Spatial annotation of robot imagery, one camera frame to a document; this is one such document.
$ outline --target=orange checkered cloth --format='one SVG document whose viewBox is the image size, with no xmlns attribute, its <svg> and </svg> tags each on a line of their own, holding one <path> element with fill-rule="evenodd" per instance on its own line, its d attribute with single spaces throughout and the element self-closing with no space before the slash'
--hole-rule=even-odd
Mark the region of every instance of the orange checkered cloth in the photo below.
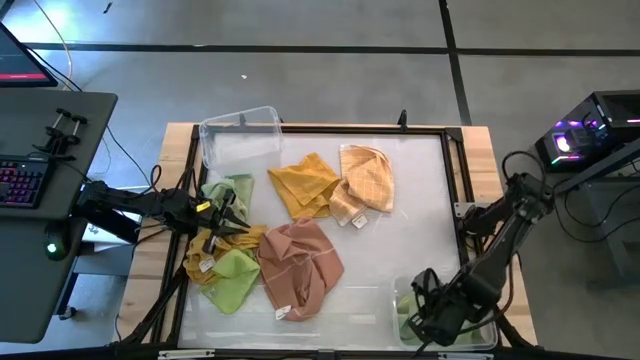
<svg viewBox="0 0 640 360">
<path fill-rule="evenodd" d="M 342 180 L 331 195 L 329 209 L 344 226 L 367 206 L 389 212 L 393 209 L 391 162 L 380 150 L 360 145 L 340 147 Z"/>
</svg>

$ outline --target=metal clamp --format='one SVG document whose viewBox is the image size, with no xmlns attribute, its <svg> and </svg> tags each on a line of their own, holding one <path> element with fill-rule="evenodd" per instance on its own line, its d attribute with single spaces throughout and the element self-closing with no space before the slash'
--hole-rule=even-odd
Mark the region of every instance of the metal clamp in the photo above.
<svg viewBox="0 0 640 360">
<path fill-rule="evenodd" d="M 456 211 L 456 217 L 457 218 L 462 218 L 464 216 L 464 214 L 467 213 L 467 211 L 469 211 L 469 208 L 471 208 L 472 206 L 476 206 L 476 207 L 487 207 L 491 205 L 490 203 L 476 203 L 476 202 L 459 202 L 459 203 L 453 203 L 453 208 Z"/>
</svg>

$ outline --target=cloth tag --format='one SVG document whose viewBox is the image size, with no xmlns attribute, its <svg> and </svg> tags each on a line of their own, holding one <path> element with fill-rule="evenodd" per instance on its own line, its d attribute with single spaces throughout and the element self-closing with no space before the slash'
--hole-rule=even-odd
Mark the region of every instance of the cloth tag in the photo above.
<svg viewBox="0 0 640 360">
<path fill-rule="evenodd" d="M 291 305 L 276 310 L 276 320 L 282 320 L 291 311 Z"/>
<path fill-rule="evenodd" d="M 205 203 L 202 203 L 202 204 L 196 206 L 196 212 L 201 212 L 201 211 L 207 210 L 209 207 L 211 207 L 211 201 L 207 201 Z"/>
<path fill-rule="evenodd" d="M 364 214 L 360 214 L 351 220 L 351 223 L 357 227 L 358 229 L 362 229 L 362 227 L 367 223 L 367 218 Z"/>
<path fill-rule="evenodd" d="M 200 264 L 198 264 L 200 266 L 200 272 L 202 272 L 203 274 L 206 273 L 213 267 L 213 265 L 215 265 L 215 263 L 216 261 L 213 258 L 200 261 Z"/>
</svg>

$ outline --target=keyboard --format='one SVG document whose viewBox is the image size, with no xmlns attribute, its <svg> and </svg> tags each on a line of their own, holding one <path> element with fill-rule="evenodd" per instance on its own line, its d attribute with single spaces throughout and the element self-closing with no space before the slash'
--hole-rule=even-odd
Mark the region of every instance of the keyboard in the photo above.
<svg viewBox="0 0 640 360">
<path fill-rule="evenodd" d="M 37 208 L 50 163 L 48 158 L 0 155 L 0 207 Z"/>
</svg>

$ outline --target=green cloth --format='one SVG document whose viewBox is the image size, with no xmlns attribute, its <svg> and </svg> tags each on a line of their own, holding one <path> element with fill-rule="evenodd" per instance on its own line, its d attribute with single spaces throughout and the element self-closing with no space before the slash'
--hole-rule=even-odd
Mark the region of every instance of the green cloth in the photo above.
<svg viewBox="0 0 640 360">
<path fill-rule="evenodd" d="M 200 189 L 203 195 L 209 198 L 217 208 L 222 205 L 222 196 L 225 191 L 227 189 L 233 190 L 236 193 L 236 201 L 231 205 L 231 210 L 240 220 L 246 222 L 251 208 L 253 183 L 251 175 L 232 175 L 223 178 L 218 183 L 202 185 Z"/>
<path fill-rule="evenodd" d="M 232 249 L 218 260 L 212 270 L 219 279 L 201 286 L 200 292 L 221 312 L 233 314 L 260 274 L 260 265 L 253 259 L 251 250 Z"/>
<path fill-rule="evenodd" d="M 413 293 L 405 295 L 396 305 L 396 314 L 398 316 L 398 324 L 400 325 L 400 340 L 405 345 L 422 345 L 422 341 L 418 339 L 416 334 L 409 327 L 409 318 L 418 312 L 418 305 Z M 462 328 L 469 327 L 473 324 L 468 321 L 464 322 Z M 480 333 L 480 329 L 465 334 L 458 335 L 454 344 L 482 344 L 484 339 Z"/>
</svg>

